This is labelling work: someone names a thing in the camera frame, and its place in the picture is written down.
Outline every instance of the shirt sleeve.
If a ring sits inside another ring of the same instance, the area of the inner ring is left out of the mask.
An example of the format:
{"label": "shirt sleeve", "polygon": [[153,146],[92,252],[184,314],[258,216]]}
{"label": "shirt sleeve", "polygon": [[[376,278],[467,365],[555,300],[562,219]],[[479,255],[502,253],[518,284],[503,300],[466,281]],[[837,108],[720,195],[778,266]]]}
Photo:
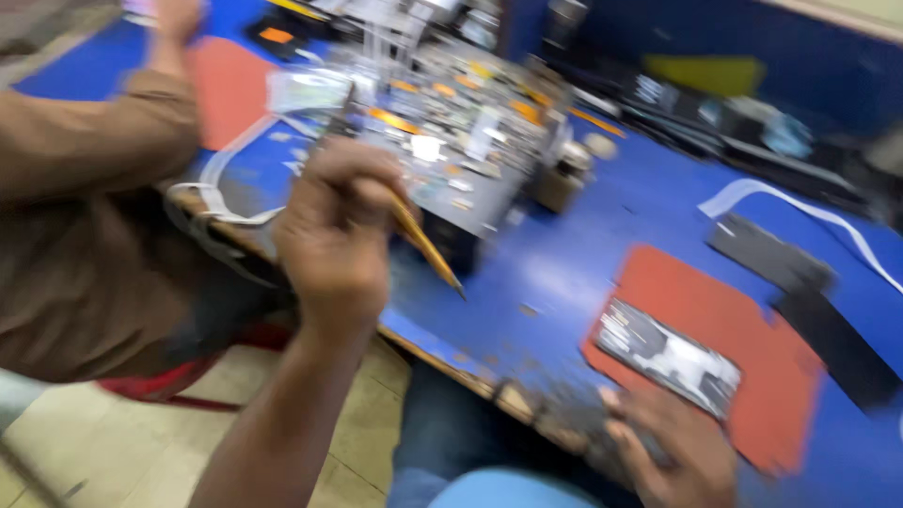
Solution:
{"label": "shirt sleeve", "polygon": [[0,203],[122,191],[183,171],[200,139],[190,83],[135,73],[105,102],[0,93]]}

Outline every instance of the hand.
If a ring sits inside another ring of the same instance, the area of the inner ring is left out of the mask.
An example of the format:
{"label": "hand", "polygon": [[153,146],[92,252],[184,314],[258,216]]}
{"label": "hand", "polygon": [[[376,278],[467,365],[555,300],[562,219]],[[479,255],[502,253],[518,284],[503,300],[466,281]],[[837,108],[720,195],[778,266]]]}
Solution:
{"label": "hand", "polygon": [[206,0],[156,0],[157,33],[185,44],[198,30],[206,10]]}
{"label": "hand", "polygon": [[[663,390],[619,394],[602,390],[601,396],[618,418],[605,427],[646,508],[734,506],[737,454],[708,417]],[[648,430],[676,466],[657,466],[621,419]]]}
{"label": "hand", "polygon": [[276,249],[305,328],[334,338],[369,335],[388,300],[391,192],[405,196],[402,172],[384,150],[343,137],[325,141],[276,220]]}

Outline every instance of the jeans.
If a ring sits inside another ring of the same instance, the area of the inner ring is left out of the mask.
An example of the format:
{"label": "jeans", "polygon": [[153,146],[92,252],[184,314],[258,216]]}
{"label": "jeans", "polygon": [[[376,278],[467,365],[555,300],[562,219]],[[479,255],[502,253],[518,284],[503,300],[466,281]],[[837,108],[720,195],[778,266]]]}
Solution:
{"label": "jeans", "polygon": [[418,362],[405,395],[387,508],[425,508],[456,478],[506,466],[560,478],[609,508],[639,499],[458,382]]}

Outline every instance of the orange mat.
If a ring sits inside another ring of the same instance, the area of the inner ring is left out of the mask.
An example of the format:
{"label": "orange mat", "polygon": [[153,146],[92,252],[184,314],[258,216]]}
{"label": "orange mat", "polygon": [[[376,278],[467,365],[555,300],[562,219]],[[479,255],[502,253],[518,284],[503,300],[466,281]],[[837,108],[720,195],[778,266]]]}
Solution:
{"label": "orange mat", "polygon": [[266,74],[276,65],[228,39],[204,37],[189,56],[202,144],[221,150],[266,115]]}
{"label": "orange mat", "polygon": [[[737,363],[743,377],[726,426],[731,443],[769,475],[800,470],[824,367],[780,315],[770,325],[737,289],[648,245],[632,249],[612,297]],[[657,387],[596,347],[598,327],[597,320],[582,347],[592,368],[628,390]]]}

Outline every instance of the red chair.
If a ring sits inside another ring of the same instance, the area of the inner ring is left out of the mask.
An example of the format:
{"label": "red chair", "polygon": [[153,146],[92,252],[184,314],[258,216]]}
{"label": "red chair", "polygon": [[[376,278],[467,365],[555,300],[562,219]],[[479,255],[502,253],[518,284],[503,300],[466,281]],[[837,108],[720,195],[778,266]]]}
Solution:
{"label": "red chair", "polygon": [[[292,338],[292,333],[280,326],[260,323],[249,326],[236,336],[235,344],[281,352]],[[203,377],[217,364],[224,353],[184,363],[171,371],[153,378],[115,378],[97,381],[100,388],[121,397],[138,402],[181,406],[212,411],[238,412],[240,404],[197,399],[178,395]]]}

